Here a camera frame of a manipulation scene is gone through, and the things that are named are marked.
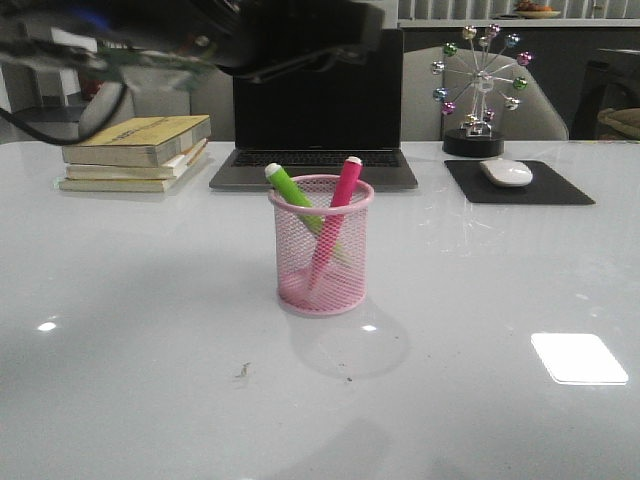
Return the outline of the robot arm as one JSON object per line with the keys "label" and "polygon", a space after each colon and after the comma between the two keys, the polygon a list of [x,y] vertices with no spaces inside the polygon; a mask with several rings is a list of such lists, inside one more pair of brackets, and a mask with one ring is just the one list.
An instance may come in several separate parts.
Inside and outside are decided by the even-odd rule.
{"label": "robot arm", "polygon": [[191,89],[220,69],[258,83],[376,50],[383,9],[363,1],[4,1],[1,59],[137,87]]}

